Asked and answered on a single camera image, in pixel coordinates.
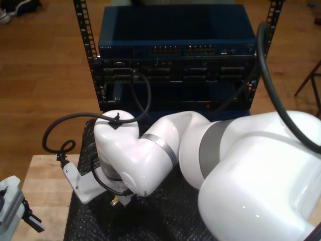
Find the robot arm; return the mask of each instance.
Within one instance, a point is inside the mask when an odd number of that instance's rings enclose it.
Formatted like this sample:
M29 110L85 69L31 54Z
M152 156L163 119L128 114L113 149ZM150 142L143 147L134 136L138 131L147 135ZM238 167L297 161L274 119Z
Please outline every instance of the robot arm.
M116 113L132 118L119 110L105 115ZM319 145L320 120L288 113ZM200 189L200 214L219 240L302 241L314 229L307 220L321 195L321 157L305 148L276 112L213 123L181 112L159 119L141 138L138 133L137 123L114 129L106 120L96 122L101 165L96 172L114 190L148 196L179 160L185 179ZM100 188L92 198L104 191L92 173L78 178L83 184L71 183L80 199L83 186ZM126 205L132 195L117 198Z
M131 119L133 116L121 110L104 115ZM211 123L202 115L181 112L160 118L139 138L137 123L123 124L114 129L109 121L98 119L94 136L100 167L96 169L99 179L113 190L129 188L140 196L150 195L178 162L181 140L190 130L204 128ZM68 163L64 174L83 203L89 202L105 189L94 179L92 173L81 176L77 168ZM131 195L119 196L124 205Z

